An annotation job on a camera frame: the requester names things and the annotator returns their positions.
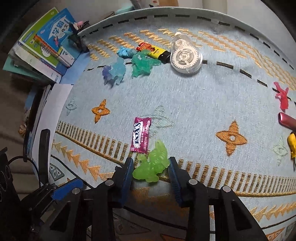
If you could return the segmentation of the small cyan toy figure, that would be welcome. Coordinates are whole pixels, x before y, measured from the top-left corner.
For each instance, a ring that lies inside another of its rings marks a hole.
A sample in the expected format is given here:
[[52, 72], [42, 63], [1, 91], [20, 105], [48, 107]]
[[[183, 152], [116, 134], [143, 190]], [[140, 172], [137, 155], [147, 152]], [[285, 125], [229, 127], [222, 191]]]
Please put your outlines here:
[[132, 58], [136, 53], [137, 51], [135, 49], [123, 46], [121, 46], [117, 51], [117, 55], [121, 58]]

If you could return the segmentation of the pink candy wrapper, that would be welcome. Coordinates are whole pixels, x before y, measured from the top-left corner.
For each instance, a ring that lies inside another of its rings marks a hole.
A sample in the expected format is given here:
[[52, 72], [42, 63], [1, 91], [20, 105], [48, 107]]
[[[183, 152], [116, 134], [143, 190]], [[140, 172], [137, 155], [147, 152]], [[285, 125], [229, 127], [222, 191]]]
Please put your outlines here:
[[151, 118], [136, 117], [133, 124], [132, 143], [130, 150], [145, 154], [149, 146], [149, 127], [151, 125]]

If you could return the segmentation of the yellow toy figure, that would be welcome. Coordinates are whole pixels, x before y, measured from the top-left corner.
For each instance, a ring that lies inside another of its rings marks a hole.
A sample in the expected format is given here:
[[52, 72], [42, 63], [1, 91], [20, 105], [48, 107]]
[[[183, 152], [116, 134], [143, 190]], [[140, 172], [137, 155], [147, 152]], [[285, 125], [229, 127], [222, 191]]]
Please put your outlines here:
[[288, 146], [290, 148], [291, 158], [294, 159], [296, 157], [296, 137], [295, 132], [291, 132], [287, 138]]

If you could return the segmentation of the pink metallic tube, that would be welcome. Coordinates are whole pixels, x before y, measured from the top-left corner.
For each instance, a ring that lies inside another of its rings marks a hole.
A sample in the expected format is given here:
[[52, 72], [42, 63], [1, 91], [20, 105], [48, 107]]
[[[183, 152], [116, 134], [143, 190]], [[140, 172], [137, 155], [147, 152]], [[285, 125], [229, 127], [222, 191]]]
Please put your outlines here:
[[295, 131], [296, 130], [296, 119], [287, 115], [286, 113], [280, 112], [278, 113], [278, 122], [280, 125]]

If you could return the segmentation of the red toy figure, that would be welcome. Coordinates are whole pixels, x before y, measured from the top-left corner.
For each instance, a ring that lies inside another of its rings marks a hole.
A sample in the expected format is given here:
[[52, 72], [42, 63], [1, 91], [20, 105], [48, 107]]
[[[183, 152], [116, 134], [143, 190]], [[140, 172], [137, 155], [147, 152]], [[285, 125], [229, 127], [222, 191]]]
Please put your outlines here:
[[287, 87], [285, 89], [282, 89], [278, 82], [274, 82], [274, 85], [275, 85], [276, 90], [277, 90], [277, 94], [276, 94], [275, 97], [280, 100], [280, 109], [283, 110], [283, 111], [286, 111], [288, 109], [288, 97], [287, 97], [287, 94], [288, 94], [289, 88]]

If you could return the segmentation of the teal toy figure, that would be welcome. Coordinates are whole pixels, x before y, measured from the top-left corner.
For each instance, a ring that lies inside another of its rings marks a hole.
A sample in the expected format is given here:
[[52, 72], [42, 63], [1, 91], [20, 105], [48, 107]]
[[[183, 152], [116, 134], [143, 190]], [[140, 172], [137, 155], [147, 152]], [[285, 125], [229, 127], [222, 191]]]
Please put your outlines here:
[[161, 65], [161, 61], [151, 56], [151, 51], [142, 50], [132, 57], [132, 78], [150, 75], [154, 66]]

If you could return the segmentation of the light blue toy figure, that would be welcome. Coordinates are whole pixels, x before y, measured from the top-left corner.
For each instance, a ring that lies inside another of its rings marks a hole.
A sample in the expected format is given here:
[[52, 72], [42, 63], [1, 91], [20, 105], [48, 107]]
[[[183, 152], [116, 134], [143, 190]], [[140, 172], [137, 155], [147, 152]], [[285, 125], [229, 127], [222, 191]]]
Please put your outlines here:
[[121, 84], [125, 76], [125, 72], [126, 66], [123, 58], [118, 58], [111, 66], [104, 66], [102, 70], [104, 85], [110, 84], [113, 86]]

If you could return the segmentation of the stack of books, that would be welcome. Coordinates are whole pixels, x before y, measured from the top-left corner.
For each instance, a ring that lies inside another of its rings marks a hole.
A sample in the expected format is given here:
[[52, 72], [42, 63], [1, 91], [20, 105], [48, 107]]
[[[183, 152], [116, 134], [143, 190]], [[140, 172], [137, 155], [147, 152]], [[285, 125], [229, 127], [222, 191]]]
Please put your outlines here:
[[78, 35], [87, 27], [88, 21], [75, 21], [68, 9], [51, 8], [16, 41], [3, 69], [40, 82], [73, 84], [73, 64], [89, 51]]

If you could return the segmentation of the yellow black glue tube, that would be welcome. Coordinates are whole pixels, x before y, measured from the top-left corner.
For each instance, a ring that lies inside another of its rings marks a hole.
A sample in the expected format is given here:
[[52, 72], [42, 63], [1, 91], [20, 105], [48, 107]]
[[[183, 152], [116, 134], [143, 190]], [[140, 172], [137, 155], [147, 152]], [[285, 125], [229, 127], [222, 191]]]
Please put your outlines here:
[[146, 43], [146, 42], [141, 42], [137, 48], [137, 51], [148, 51], [148, 55], [154, 59], [158, 59], [162, 63], [166, 64], [170, 62], [170, 56], [171, 53], [165, 49], [162, 49], [158, 46]]

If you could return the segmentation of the blue patterned table mat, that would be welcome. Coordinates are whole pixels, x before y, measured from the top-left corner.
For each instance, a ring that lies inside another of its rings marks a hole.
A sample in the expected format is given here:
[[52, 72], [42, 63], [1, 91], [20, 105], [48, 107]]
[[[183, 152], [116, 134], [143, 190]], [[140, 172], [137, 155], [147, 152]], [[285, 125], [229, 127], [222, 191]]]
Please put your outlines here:
[[[187, 35], [203, 55], [200, 70], [178, 73], [170, 64], [134, 77], [126, 60], [119, 85], [104, 83], [104, 66], [120, 47], [141, 42], [171, 48]], [[149, 150], [157, 140], [190, 177], [207, 187], [229, 186], [268, 240], [295, 229], [295, 170], [280, 125], [275, 83], [288, 90], [295, 117], [295, 60], [256, 29], [230, 16], [189, 8], [131, 11], [81, 33], [91, 57], [61, 111], [53, 138], [49, 181], [78, 177], [87, 188], [112, 177], [132, 152], [133, 122], [151, 118]]]

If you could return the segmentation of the green toy figure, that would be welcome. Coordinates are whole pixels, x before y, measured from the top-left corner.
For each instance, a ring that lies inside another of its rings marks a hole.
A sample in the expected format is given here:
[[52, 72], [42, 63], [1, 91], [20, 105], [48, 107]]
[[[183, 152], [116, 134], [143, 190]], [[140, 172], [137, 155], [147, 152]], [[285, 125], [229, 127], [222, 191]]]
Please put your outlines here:
[[133, 171], [133, 178], [145, 180], [148, 183], [158, 182], [158, 174], [170, 165], [168, 151], [161, 140], [155, 142], [154, 149], [150, 151], [148, 158], [144, 154], [139, 154], [137, 160], [140, 161], [140, 165]]

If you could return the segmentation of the clear correction tape dispenser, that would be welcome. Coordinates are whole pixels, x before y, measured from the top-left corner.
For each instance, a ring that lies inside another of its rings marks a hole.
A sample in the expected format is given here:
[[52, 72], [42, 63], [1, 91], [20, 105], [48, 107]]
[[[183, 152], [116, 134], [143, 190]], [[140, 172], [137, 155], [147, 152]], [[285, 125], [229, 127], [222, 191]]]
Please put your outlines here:
[[188, 35], [176, 32], [171, 41], [170, 63], [182, 74], [197, 73], [203, 62], [203, 55]]

